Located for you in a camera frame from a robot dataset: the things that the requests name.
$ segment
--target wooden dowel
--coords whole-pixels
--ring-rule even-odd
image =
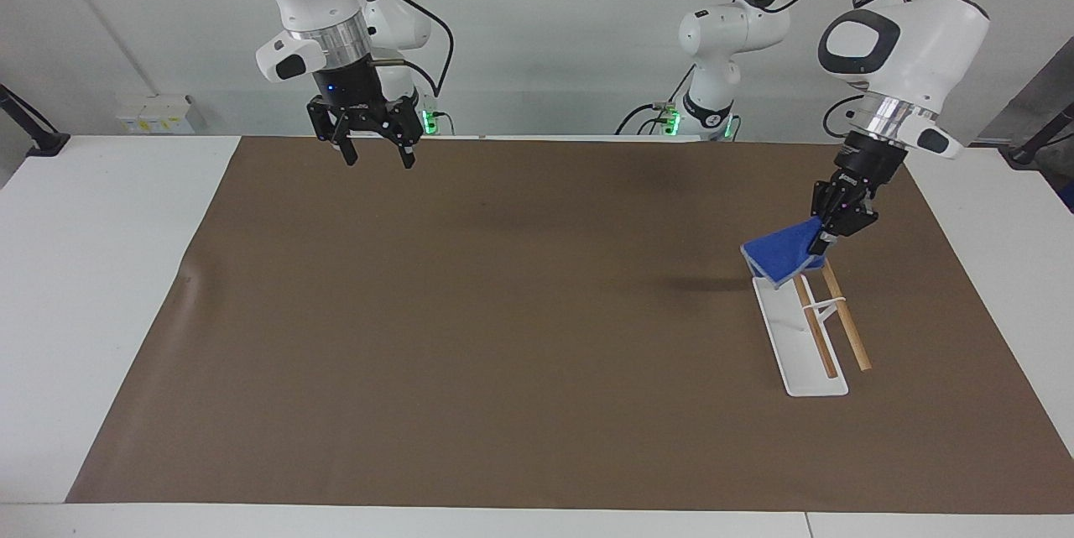
[[[843,289],[840,289],[839,281],[836,280],[831,263],[825,262],[821,273],[824,275],[824,281],[828,282],[828,292],[831,293],[831,297],[842,297]],[[843,321],[843,329],[846,329],[846,338],[851,341],[851,349],[854,350],[854,358],[858,361],[858,368],[861,368],[862,373],[871,370],[872,361],[869,359],[865,344],[861,343],[861,335],[857,324],[854,323],[854,317],[851,317],[851,307],[846,305],[845,301],[837,301],[836,309],[839,311],[839,319]]]
[[[839,376],[836,370],[836,362],[831,359],[831,351],[828,351],[828,344],[824,341],[821,323],[816,320],[816,311],[809,307],[813,305],[813,302],[809,300],[809,290],[806,290],[806,281],[802,280],[801,275],[795,275],[795,289],[798,290],[798,301],[802,304],[802,314],[806,315],[809,329],[813,332],[813,341],[816,343],[816,351],[821,354],[821,362],[824,363],[825,374],[828,374],[828,378],[836,378]]]

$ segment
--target silver cylinder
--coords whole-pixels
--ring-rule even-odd
[[[317,41],[321,45],[328,61],[324,64],[325,71],[350,67],[355,61],[368,56],[373,49],[369,32],[365,27],[365,17],[361,11],[345,21],[326,29],[306,30],[306,32],[290,30],[290,32],[294,40]]]
[[[902,99],[867,93],[858,103],[858,108],[851,118],[851,126],[873,140],[898,141],[902,123],[906,118],[914,116],[925,117],[930,121],[935,121],[938,117],[931,110],[921,108],[920,105],[914,105]]]

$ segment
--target brown tablecloth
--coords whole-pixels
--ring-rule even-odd
[[[876,369],[794,399],[739,246],[833,148],[360,148],[242,141],[69,501],[1074,512],[905,171],[831,255]]]

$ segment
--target wooden leg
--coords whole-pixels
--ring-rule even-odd
[[[824,333],[821,332],[821,323],[816,320],[816,311],[809,307],[813,305],[813,302],[809,301],[809,290],[806,290],[806,281],[802,280],[801,275],[795,275],[795,289],[798,290],[798,301],[802,304],[802,314],[806,315],[809,329],[813,332],[813,341],[816,343],[816,351],[821,354],[821,362],[824,363],[825,374],[828,374],[828,378],[836,378],[839,376],[836,370],[836,362],[828,351],[828,344],[824,341]]]
[[[831,271],[831,263],[825,262],[821,273],[824,274],[824,281],[828,282],[828,292],[831,293],[831,296],[842,297],[843,290],[840,289],[839,282],[836,280],[836,274]],[[858,332],[857,324],[854,323],[854,317],[851,317],[850,306],[846,305],[845,301],[837,301],[836,309],[839,311],[839,319],[843,321],[843,329],[846,329],[846,338],[851,341],[854,358],[858,361],[858,368],[861,368],[862,373],[871,370],[872,361],[869,359],[865,344],[861,343],[861,335]]]

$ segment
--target white table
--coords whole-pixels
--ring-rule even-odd
[[[1074,536],[1074,517],[62,505],[237,143],[81,136],[0,190],[0,536]],[[1074,217],[993,151],[908,164],[1074,452]]]

